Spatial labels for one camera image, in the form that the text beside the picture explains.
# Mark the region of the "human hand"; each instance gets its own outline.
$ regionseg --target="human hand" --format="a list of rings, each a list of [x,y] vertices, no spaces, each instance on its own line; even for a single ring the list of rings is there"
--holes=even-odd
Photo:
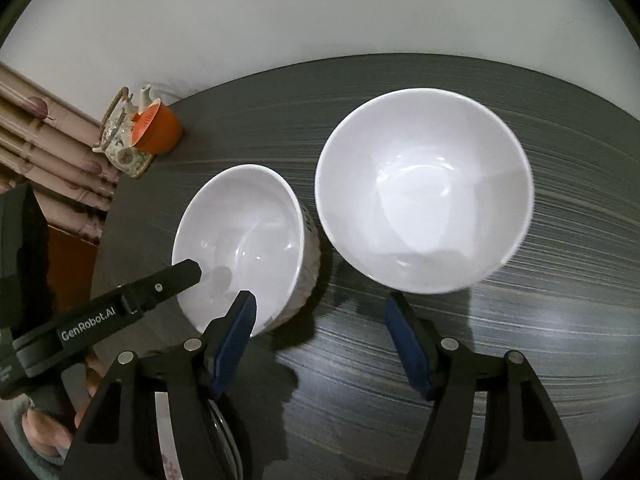
[[[90,354],[84,360],[86,364],[86,389],[89,396],[93,397],[98,390],[100,380],[107,373],[107,368],[95,354]],[[76,413],[75,425],[80,426],[80,421],[89,406],[87,401]],[[56,448],[68,449],[71,446],[71,432],[57,420],[37,408],[29,408],[22,416],[22,430],[33,449],[46,456],[59,455]]]

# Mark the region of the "dark wood grain table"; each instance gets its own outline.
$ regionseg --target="dark wood grain table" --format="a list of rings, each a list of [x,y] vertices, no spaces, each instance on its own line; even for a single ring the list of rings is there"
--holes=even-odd
[[[186,131],[180,146],[120,183],[93,294],[169,265],[190,199],[236,164],[278,171],[317,221],[314,171],[329,134],[363,102],[409,87],[460,92],[495,111],[536,184],[531,229],[507,266],[470,289],[409,300],[476,351],[525,352],[585,479],[599,478],[640,416],[640,123],[561,80],[486,60],[385,54],[279,68],[184,99],[172,107]],[[383,323],[388,290],[321,240],[308,305],[250,342],[229,393],[251,439],[252,476],[401,479],[430,407],[407,385]],[[171,300],[97,350],[110,361],[191,334]],[[483,408],[479,396],[463,479],[473,478]]]

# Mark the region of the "metal pin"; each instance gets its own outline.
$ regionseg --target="metal pin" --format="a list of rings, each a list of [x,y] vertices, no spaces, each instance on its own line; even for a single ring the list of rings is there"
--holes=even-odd
[[[132,361],[133,361],[133,352],[130,352],[129,350],[125,350],[123,353],[121,353],[118,356],[118,362],[121,365],[128,364],[128,363],[130,363]]]
[[[188,350],[189,352],[195,352],[201,346],[202,346],[202,341],[200,341],[196,337],[187,339],[187,341],[184,342],[184,349]]]
[[[512,350],[507,354],[507,359],[515,365],[521,365],[524,362],[524,355],[517,350]]]
[[[445,350],[453,352],[454,350],[458,349],[460,344],[452,337],[446,337],[440,342],[440,346],[442,346]]]

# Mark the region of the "bowl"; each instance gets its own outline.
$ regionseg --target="bowl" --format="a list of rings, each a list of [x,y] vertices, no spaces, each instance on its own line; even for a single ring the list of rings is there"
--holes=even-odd
[[[533,190],[500,117],[434,88],[354,110],[316,168],[318,215],[335,249],[373,280],[419,294],[465,288],[503,266],[529,228]]]
[[[240,290],[249,290],[257,303],[256,335],[305,304],[318,278],[318,232],[279,174],[245,164],[217,174],[191,200],[172,264],[187,258],[202,269],[200,282],[178,295],[190,323],[204,332]]]
[[[131,145],[141,152],[162,155],[176,147],[182,137],[178,117],[156,100],[137,118],[131,132]]]

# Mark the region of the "white wall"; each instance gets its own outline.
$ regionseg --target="white wall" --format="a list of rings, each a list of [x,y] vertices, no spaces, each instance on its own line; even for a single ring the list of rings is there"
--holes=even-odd
[[[187,96],[275,66],[372,52],[512,63],[640,118],[640,51],[607,0],[33,0],[0,60],[100,118],[123,85]]]

